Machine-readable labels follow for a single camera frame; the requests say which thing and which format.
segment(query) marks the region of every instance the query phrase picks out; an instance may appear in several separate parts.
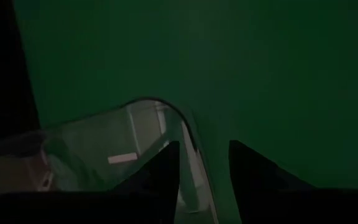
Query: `green screen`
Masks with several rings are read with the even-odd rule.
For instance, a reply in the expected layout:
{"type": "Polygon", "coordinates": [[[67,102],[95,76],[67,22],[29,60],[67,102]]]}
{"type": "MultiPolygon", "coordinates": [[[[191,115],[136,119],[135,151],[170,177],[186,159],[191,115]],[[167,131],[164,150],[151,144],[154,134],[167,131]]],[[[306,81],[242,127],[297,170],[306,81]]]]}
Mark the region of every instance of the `green screen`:
{"type": "Polygon", "coordinates": [[[230,139],[358,188],[358,1],[15,2],[42,125],[141,96],[189,108],[221,223],[239,222],[230,139]]]}

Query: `black triangular shape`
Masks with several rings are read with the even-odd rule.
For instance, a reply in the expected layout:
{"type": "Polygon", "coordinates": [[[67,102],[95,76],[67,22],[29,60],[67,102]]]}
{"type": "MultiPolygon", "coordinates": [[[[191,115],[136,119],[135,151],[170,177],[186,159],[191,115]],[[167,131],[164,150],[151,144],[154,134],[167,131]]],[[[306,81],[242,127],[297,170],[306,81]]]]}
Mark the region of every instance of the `black triangular shape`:
{"type": "Polygon", "coordinates": [[[239,141],[229,163],[243,223],[358,223],[358,190],[314,188],[239,141]]]}
{"type": "Polygon", "coordinates": [[[308,190],[313,186],[279,168],[258,152],[239,141],[229,143],[232,182],[247,190],[308,190]]]}
{"type": "Polygon", "coordinates": [[[0,195],[0,220],[173,223],[179,188],[179,142],[171,142],[108,192],[25,192],[0,195]]]}

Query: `green wall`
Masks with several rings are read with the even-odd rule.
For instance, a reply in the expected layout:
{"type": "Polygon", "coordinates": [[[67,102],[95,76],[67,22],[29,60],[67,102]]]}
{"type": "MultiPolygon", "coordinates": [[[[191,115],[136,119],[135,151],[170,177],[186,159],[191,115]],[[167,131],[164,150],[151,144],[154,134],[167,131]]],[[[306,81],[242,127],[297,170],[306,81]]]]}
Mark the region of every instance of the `green wall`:
{"type": "Polygon", "coordinates": [[[221,223],[238,139],[320,187],[358,188],[358,1],[16,0],[44,126],[139,96],[191,108],[221,223]]]}

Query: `transparent plastic sheet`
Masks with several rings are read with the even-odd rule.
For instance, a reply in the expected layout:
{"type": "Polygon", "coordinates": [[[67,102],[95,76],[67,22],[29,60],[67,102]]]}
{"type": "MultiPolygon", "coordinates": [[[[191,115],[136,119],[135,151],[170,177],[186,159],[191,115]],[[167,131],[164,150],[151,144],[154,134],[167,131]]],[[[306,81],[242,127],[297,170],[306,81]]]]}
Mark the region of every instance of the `transparent plastic sheet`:
{"type": "Polygon", "coordinates": [[[175,222],[216,222],[202,160],[185,122],[173,108],[152,100],[1,141],[0,194],[113,189],[170,141],[180,142],[181,154],[175,222]],[[26,154],[27,148],[37,150],[26,154]]]}

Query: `curved clear plastic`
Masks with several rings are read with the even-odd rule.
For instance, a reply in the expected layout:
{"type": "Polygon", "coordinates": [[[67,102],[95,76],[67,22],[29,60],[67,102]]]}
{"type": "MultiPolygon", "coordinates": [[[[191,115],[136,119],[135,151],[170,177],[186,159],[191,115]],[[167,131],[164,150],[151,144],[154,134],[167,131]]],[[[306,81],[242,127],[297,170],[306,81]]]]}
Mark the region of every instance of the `curved clear plastic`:
{"type": "Polygon", "coordinates": [[[0,194],[110,190],[170,141],[180,142],[175,223],[216,222],[203,162],[185,121],[153,100],[0,141],[0,194]]]}

